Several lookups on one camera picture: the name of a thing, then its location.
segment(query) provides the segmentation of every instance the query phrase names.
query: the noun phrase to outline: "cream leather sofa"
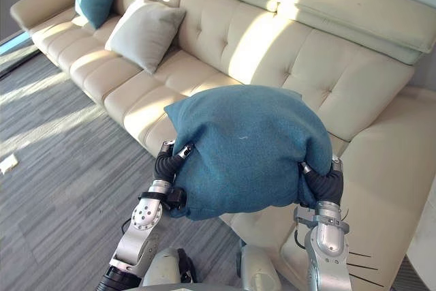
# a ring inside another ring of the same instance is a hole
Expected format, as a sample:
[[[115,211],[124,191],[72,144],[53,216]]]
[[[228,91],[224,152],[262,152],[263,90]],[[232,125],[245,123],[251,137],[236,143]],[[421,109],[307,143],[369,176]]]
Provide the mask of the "cream leather sofa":
[[[74,0],[21,0],[12,16],[40,50],[147,151],[176,136],[164,106],[201,90],[251,83],[302,94],[344,163],[343,208],[355,290],[388,290],[436,171],[436,95],[406,87],[436,38],[436,9],[411,0],[161,0],[187,10],[151,76],[104,49],[132,0],[116,0],[94,30]],[[222,219],[263,247],[306,290],[307,255],[295,245],[293,205]]]

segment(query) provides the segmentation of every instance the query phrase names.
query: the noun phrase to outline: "black cable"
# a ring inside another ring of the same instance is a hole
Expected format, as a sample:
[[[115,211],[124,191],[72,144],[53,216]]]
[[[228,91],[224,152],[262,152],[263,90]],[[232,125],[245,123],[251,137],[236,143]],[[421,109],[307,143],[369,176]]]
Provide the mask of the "black cable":
[[[294,240],[295,240],[295,243],[297,244],[297,246],[299,246],[301,249],[306,250],[306,247],[298,242],[298,227],[295,229],[295,232],[294,232]]]
[[[373,271],[378,271],[379,269],[375,269],[374,267],[370,267],[370,266],[363,266],[363,265],[357,265],[357,264],[350,264],[349,262],[347,263],[347,265],[350,266],[354,266],[354,267],[360,267],[362,269],[372,269]]]
[[[371,256],[364,255],[364,254],[359,254],[358,252],[352,252],[352,251],[349,251],[349,254],[351,254],[351,255],[356,255],[356,256],[362,256],[362,257],[368,257],[368,258],[371,258]]]
[[[129,218],[127,221],[125,221],[125,222],[123,223],[123,225],[121,226],[121,232],[122,232],[123,234],[125,234],[125,231],[124,231],[125,224],[127,224],[127,223],[130,222],[130,221],[131,221],[131,218]]]
[[[341,219],[341,221],[343,221],[345,218],[347,218],[348,213],[349,213],[349,208],[347,209],[347,213],[345,214],[345,216],[343,217],[343,219]]]
[[[382,286],[381,284],[372,282],[369,279],[364,279],[363,277],[360,277],[360,276],[357,276],[357,275],[354,275],[354,274],[349,274],[349,276],[355,277],[356,279],[361,279],[362,281],[365,281],[365,282],[368,282],[368,283],[371,283],[371,284],[375,284],[376,286],[381,286],[382,288],[384,288],[384,286]]]

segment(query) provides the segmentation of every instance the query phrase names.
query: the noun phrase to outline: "beige pillow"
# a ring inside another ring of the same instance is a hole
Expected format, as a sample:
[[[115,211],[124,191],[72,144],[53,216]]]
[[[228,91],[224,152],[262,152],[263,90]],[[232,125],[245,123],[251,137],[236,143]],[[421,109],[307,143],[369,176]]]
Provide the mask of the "beige pillow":
[[[134,0],[105,48],[137,63],[153,74],[185,17],[182,8],[171,8],[151,0]]]

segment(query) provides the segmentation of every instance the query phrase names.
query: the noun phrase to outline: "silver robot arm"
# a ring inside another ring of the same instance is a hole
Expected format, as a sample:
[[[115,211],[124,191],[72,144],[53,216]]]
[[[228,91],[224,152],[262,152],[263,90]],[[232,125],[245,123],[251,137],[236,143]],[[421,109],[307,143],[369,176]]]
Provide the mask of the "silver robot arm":
[[[301,163],[307,184],[314,193],[315,209],[298,206],[294,220],[310,228],[305,237],[309,256],[307,274],[310,291],[351,291],[347,269],[349,226],[341,220],[343,192],[342,161],[333,157],[332,170],[321,177],[306,163]]]
[[[119,241],[97,291],[135,288],[149,269],[157,253],[160,236],[165,231],[166,217],[162,203],[177,206],[183,202],[182,194],[170,192],[174,175],[191,153],[192,145],[186,145],[172,156],[173,146],[174,141],[162,144],[155,162],[153,184],[147,192],[141,193],[140,201],[131,214],[130,225]]]

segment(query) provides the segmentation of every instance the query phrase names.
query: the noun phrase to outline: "gray carpet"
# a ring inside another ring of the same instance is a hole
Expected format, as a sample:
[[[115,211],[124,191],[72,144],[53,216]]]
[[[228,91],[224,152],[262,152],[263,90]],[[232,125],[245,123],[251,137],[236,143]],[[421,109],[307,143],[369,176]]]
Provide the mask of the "gray carpet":
[[[27,39],[0,55],[0,79],[40,53],[32,39]]]
[[[0,82],[0,290],[93,290],[153,158],[43,55]],[[238,237],[219,219],[175,219],[201,281],[239,286]]]

